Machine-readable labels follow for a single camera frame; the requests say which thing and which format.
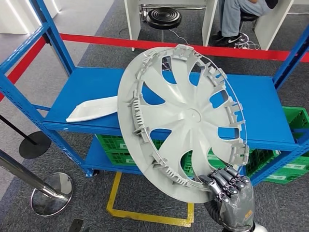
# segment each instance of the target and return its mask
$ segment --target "red barrier rope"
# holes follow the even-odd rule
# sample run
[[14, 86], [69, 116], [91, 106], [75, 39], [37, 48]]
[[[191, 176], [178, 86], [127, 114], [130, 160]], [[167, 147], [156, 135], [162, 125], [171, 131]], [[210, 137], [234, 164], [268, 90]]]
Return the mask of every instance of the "red barrier rope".
[[[26, 69], [32, 62], [35, 56], [37, 56], [44, 45], [45, 40], [41, 37], [37, 42], [35, 42], [32, 48], [29, 50], [24, 57], [23, 57], [19, 63], [17, 63], [15, 68], [14, 68], [8, 78], [15, 84]], [[2, 101], [5, 96], [0, 93], [0, 101]]]
[[[63, 40], [82, 42], [90, 44], [102, 44], [119, 47], [134, 47], [139, 49], [150, 49], [153, 47], [175, 47], [176, 43], [161, 43], [144, 40], [129, 40], [109, 38], [89, 35], [73, 35], [73, 34], [60, 34]], [[204, 47], [200, 45], [191, 45], [196, 51], [207, 56], [219, 57], [232, 57], [232, 58], [246, 58], [246, 59], [266, 59], [266, 60], [279, 60], [284, 61], [289, 54], [288, 51], [262, 51], [262, 50], [244, 50], [234, 49], [227, 47]], [[304, 55], [301, 62], [309, 62], [309, 53]]]

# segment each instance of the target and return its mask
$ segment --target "black stanchion base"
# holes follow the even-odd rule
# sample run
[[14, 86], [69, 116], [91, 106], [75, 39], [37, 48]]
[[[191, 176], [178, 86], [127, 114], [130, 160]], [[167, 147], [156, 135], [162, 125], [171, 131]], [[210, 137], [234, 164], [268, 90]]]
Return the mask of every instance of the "black stanchion base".
[[20, 154], [25, 159], [39, 157], [45, 153], [51, 143], [51, 140], [41, 131], [34, 132], [29, 134], [28, 137], [35, 141], [36, 145], [33, 145], [27, 139], [23, 139], [20, 145]]

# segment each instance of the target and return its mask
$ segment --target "person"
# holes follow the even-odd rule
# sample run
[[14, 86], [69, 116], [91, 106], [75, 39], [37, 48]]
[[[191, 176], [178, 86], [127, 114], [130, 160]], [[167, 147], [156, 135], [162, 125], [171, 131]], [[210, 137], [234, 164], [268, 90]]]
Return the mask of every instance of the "person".
[[278, 0], [219, 0], [220, 30], [210, 41], [213, 46], [234, 47], [240, 38], [240, 11], [262, 16], [277, 3]]

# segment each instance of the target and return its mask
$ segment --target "stanchion base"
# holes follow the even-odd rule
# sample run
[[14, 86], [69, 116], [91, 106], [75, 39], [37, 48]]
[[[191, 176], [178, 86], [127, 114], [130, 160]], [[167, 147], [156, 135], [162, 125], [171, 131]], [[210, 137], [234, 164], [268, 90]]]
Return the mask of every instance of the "stanchion base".
[[73, 194], [74, 185], [72, 179], [65, 173], [54, 173], [44, 179], [44, 182], [64, 195], [67, 200], [50, 198], [37, 189], [33, 190], [31, 196], [31, 207], [37, 215], [50, 217], [65, 209]]
[[37, 131], [29, 134], [28, 137], [36, 142], [33, 145], [26, 139], [23, 139], [20, 145], [20, 154], [25, 159], [34, 159], [41, 156], [45, 153], [50, 146], [51, 141], [41, 131]]

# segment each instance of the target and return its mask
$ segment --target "white desk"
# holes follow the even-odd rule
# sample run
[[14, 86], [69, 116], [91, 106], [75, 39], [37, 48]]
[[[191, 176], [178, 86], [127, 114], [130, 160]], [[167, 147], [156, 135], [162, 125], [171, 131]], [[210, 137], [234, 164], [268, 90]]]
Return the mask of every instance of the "white desk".
[[258, 19], [254, 31], [262, 50], [269, 49], [293, 4], [309, 4], [309, 0], [279, 0], [278, 4], [271, 13]]
[[[53, 18], [61, 10], [60, 0], [44, 1]], [[30, 34], [39, 25], [32, 5], [26, 0], [0, 0], [0, 33]]]
[[[207, 5], [202, 27], [203, 45], [207, 46], [218, 0], [124, 0], [130, 39], [137, 40], [141, 30], [140, 4]], [[309, 4], [309, 0], [279, 0], [271, 13], [258, 19], [255, 32], [262, 50], [268, 50], [293, 4]]]
[[130, 39], [137, 40], [141, 30], [139, 19], [140, 4], [158, 5], [206, 5], [205, 16], [202, 27], [203, 45], [208, 45], [211, 27], [217, 7], [218, 0], [124, 0]]

